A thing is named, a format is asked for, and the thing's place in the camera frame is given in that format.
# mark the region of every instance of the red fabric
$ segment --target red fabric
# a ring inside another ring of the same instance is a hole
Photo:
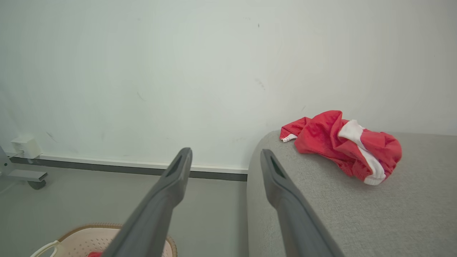
[[[283,126],[280,139],[294,134],[298,136],[295,146],[299,153],[322,155],[336,163],[348,176],[356,176],[364,181],[373,172],[357,144],[338,136],[338,132],[348,122],[341,118],[342,115],[341,111],[327,111],[312,119],[304,117]],[[387,133],[368,129],[363,130],[361,141],[378,159],[387,179],[401,159],[400,143]]]
[[[100,257],[102,252],[91,252],[87,257]]]

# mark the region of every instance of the laundry basket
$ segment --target laundry basket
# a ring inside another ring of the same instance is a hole
[[[103,252],[121,229],[121,224],[95,223],[76,228],[32,254],[39,257],[54,248],[50,257],[86,257],[91,252]],[[167,236],[163,257],[177,257],[176,244]]]

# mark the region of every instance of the white trim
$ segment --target white trim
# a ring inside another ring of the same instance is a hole
[[[6,153],[8,156],[16,155],[16,153]],[[100,164],[111,166],[126,166],[150,169],[166,169],[169,163],[147,162],[147,161],[120,161],[111,159],[86,158],[69,155],[52,155],[42,153],[37,159],[49,161],[67,161],[87,164]],[[248,168],[241,167],[224,167],[210,165],[192,165],[191,171],[217,172],[217,173],[232,173],[232,174],[248,174]]]
[[[298,138],[298,136],[296,136],[294,134],[289,134],[287,137],[282,138],[281,140],[282,140],[283,143],[286,143],[286,142],[289,142],[292,139],[297,139],[297,138]]]
[[[368,166],[370,166],[370,169],[373,172],[373,174],[367,176],[363,182],[368,185],[376,186],[386,178],[386,174],[384,173],[384,168],[381,163],[379,163],[376,157],[374,157],[374,155],[370,153],[362,144],[360,137],[362,136],[363,130],[364,128],[353,119],[348,121],[341,128],[338,132],[338,136],[349,139],[357,145],[359,151],[362,153],[362,156],[365,158]]]

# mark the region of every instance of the baseboard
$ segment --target baseboard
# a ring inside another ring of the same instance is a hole
[[[15,153],[6,153],[8,156],[14,156]],[[98,170],[98,171],[111,171],[123,172],[134,174],[148,174],[148,175],[161,175],[162,172],[168,167],[166,163],[154,163],[143,161],[119,161],[110,159],[96,159],[73,157],[63,155],[51,155],[43,153],[39,157],[28,160],[20,156],[11,158],[14,163],[84,169],[84,170]],[[190,177],[208,178],[208,179],[222,179],[232,181],[246,181],[247,168],[233,168],[223,166],[203,166],[192,165]]]

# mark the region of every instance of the gray sofa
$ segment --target gray sofa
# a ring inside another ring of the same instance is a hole
[[[279,131],[257,145],[247,183],[249,256],[286,256],[265,196],[260,151],[271,149],[345,256],[457,256],[457,136],[393,134],[403,158],[370,186],[319,155],[297,152]]]

